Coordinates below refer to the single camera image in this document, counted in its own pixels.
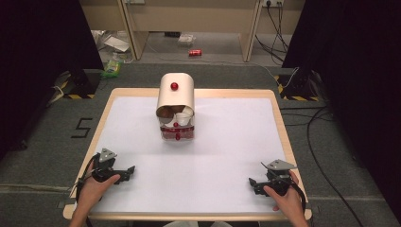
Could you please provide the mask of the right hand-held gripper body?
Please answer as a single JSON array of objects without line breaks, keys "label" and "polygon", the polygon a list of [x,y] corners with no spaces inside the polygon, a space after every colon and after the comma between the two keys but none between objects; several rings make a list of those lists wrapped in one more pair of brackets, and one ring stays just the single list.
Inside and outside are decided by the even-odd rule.
[{"label": "right hand-held gripper body", "polygon": [[295,169],[296,166],[286,161],[277,159],[263,167],[267,170],[266,176],[268,181],[262,183],[263,186],[267,185],[272,188],[280,196],[284,196],[289,186],[292,183],[292,177],[289,172]]}]

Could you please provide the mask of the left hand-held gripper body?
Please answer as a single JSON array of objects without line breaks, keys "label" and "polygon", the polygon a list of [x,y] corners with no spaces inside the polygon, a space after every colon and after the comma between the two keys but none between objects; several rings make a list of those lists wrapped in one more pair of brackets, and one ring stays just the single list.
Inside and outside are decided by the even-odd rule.
[{"label": "left hand-held gripper body", "polygon": [[115,157],[116,154],[107,148],[103,148],[94,156],[92,177],[97,182],[103,183],[114,175],[123,175],[123,170],[113,169]]}]

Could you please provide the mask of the person's left hand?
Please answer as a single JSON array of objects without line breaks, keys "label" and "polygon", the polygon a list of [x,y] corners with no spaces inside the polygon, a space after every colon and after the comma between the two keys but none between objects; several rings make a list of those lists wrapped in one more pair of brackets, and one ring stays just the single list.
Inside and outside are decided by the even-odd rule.
[{"label": "person's left hand", "polygon": [[83,187],[79,193],[76,210],[89,213],[91,209],[99,202],[103,194],[119,179],[120,176],[115,174],[105,182],[100,183],[93,178],[92,173],[87,173],[84,177]]}]

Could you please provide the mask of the person's right hand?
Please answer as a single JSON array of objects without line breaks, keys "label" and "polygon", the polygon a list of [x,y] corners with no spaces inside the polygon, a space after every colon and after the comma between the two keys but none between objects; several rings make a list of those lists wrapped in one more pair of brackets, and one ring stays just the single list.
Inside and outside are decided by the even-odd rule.
[{"label": "person's right hand", "polygon": [[301,196],[292,185],[284,196],[280,196],[267,185],[264,186],[264,190],[275,200],[276,205],[272,208],[273,211],[281,211],[287,219],[300,216],[305,218]]}]

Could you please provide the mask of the clear drawer with red knob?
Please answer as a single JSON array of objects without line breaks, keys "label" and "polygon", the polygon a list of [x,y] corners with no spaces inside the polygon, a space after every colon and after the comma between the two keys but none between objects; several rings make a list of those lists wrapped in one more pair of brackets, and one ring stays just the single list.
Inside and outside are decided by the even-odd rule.
[{"label": "clear drawer with red knob", "polygon": [[195,127],[161,128],[162,138],[165,140],[187,140],[193,139]]}]

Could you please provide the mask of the brown bowl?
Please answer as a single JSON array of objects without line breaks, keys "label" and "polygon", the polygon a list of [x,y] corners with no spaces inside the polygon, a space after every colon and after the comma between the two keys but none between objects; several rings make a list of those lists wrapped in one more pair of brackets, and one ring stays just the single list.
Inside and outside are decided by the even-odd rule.
[{"label": "brown bowl", "polygon": [[160,107],[157,110],[156,115],[161,123],[167,124],[173,120],[175,113],[170,107]]}]

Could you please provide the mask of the person's legs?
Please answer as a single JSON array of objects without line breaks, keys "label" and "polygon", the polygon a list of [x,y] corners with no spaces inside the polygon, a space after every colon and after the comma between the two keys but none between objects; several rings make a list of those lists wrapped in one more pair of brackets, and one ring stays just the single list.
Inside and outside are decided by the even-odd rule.
[{"label": "person's legs", "polygon": [[162,227],[234,227],[225,221],[172,221]]}]

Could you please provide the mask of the white cup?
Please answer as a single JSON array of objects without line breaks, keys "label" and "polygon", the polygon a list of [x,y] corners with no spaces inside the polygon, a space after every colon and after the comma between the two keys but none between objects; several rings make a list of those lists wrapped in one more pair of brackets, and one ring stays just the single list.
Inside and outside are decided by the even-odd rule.
[{"label": "white cup", "polygon": [[186,113],[176,113],[176,121],[181,127],[185,127],[188,125],[192,116]]}]

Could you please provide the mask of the black stand base striped tape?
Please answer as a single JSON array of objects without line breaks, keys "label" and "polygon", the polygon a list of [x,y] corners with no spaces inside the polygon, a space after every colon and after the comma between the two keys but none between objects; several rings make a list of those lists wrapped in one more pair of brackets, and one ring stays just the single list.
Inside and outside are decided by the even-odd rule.
[{"label": "black stand base striped tape", "polygon": [[70,99],[94,98],[100,83],[99,70],[85,69],[77,73],[66,73],[66,80],[61,85],[63,96]]},{"label": "black stand base striped tape", "polygon": [[282,99],[296,101],[318,101],[319,95],[314,87],[313,71],[304,72],[299,67],[289,74],[275,76],[278,93]]}]

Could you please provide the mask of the cream roll-top cabinet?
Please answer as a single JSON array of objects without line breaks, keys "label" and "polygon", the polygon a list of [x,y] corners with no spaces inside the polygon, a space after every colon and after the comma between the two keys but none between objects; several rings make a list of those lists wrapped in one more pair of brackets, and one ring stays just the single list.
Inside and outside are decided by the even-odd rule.
[{"label": "cream roll-top cabinet", "polygon": [[173,120],[167,124],[159,121],[161,128],[178,128],[176,113],[182,113],[185,106],[194,111],[186,127],[195,127],[195,92],[194,80],[186,73],[167,73],[161,78],[156,112],[160,107],[170,107],[175,113]]}]

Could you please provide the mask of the green packet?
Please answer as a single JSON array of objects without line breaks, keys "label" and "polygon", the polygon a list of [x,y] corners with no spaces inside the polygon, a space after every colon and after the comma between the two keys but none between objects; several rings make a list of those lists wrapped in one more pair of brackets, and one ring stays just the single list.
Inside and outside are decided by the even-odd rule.
[{"label": "green packet", "polygon": [[100,76],[103,78],[117,78],[121,69],[121,62],[109,60]]}]

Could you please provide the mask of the black curtain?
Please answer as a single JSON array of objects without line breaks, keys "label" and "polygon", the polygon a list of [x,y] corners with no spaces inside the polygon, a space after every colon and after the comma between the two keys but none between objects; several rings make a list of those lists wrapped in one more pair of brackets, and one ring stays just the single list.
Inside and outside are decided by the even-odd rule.
[{"label": "black curtain", "polygon": [[401,223],[401,0],[305,0],[284,65],[320,74],[354,153]]},{"label": "black curtain", "polygon": [[0,160],[57,76],[103,64],[79,0],[0,0]]}]

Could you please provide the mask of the clear plastic box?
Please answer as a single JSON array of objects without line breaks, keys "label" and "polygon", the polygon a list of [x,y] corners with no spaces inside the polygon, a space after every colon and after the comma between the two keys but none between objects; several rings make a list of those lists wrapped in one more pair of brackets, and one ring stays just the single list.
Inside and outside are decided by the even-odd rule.
[{"label": "clear plastic box", "polygon": [[178,44],[178,46],[189,47],[194,44],[195,40],[196,40],[196,37],[192,34],[182,34],[179,37],[177,44]]}]

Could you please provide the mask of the beige desk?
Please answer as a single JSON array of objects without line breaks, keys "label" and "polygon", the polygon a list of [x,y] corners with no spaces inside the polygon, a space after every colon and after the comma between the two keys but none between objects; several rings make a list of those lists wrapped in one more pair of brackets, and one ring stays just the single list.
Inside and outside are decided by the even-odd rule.
[{"label": "beige desk", "polygon": [[306,0],[285,0],[264,8],[262,0],[78,0],[92,30],[124,30],[131,55],[139,60],[152,31],[234,33],[242,59],[249,61],[254,37],[294,33]]}]

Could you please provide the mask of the white wall socket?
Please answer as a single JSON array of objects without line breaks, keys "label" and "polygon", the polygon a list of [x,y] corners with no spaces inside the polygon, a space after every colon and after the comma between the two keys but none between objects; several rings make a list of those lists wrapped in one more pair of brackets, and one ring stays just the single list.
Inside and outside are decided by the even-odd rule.
[{"label": "white wall socket", "polygon": [[262,0],[262,7],[264,8],[281,8],[285,0]]}]

